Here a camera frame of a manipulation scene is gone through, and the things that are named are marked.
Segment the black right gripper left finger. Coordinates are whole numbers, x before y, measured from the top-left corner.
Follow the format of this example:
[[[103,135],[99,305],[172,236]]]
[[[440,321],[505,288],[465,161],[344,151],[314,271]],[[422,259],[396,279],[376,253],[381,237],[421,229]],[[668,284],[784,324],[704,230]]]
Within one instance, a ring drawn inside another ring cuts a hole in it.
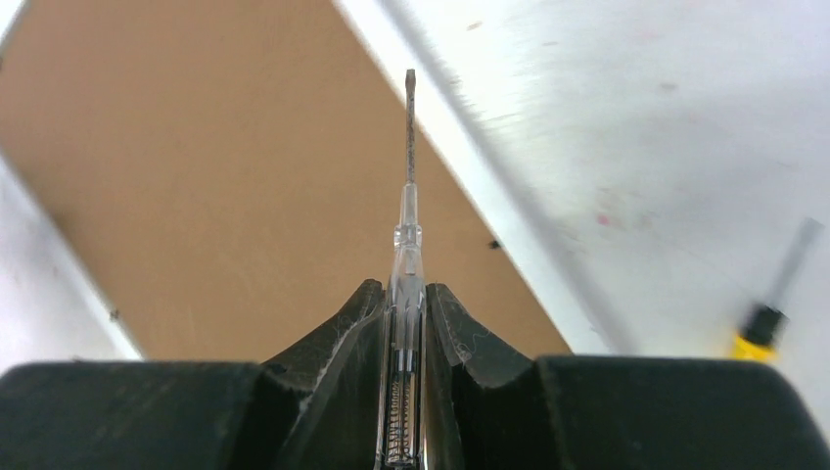
[[[264,361],[30,363],[1,380],[5,469],[370,469],[381,284]]]

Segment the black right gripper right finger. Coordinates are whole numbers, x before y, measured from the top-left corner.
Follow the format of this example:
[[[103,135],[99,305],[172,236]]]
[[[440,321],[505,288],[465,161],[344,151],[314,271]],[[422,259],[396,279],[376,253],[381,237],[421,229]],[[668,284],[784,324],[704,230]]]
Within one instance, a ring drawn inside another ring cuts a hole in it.
[[[756,362],[528,358],[427,288],[442,416],[432,469],[825,469],[794,388]]]

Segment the clear handle screwdriver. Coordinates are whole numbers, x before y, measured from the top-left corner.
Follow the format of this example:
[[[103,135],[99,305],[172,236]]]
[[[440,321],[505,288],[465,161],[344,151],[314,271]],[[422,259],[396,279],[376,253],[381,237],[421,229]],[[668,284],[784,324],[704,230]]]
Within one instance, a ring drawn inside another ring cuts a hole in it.
[[[381,379],[384,393],[379,411],[379,469],[424,467],[422,333],[427,305],[415,169],[416,83],[416,71],[407,70],[404,79],[405,181],[398,224],[393,231],[394,256],[384,309],[388,345]]]

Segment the white picture frame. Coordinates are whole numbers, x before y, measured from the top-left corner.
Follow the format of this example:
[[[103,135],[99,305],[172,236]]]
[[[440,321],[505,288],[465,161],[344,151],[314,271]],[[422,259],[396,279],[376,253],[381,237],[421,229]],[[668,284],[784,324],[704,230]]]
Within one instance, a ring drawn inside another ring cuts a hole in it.
[[[1,147],[67,243],[104,322],[156,358],[263,358],[384,278],[403,183],[402,79],[417,72],[428,277],[531,353],[621,349],[534,228],[435,112],[565,49],[444,2],[449,40],[397,40],[347,1],[27,1],[1,54]]]

